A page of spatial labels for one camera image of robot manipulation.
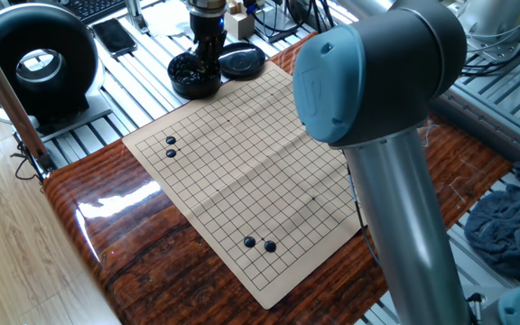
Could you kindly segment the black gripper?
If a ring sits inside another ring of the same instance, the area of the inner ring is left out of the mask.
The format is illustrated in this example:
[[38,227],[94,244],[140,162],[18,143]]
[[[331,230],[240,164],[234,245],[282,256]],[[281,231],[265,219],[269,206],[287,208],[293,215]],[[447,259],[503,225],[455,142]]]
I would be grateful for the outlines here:
[[219,56],[223,53],[227,32],[225,31],[224,16],[204,17],[190,15],[190,28],[197,43],[195,55],[197,57],[198,72],[220,73]]

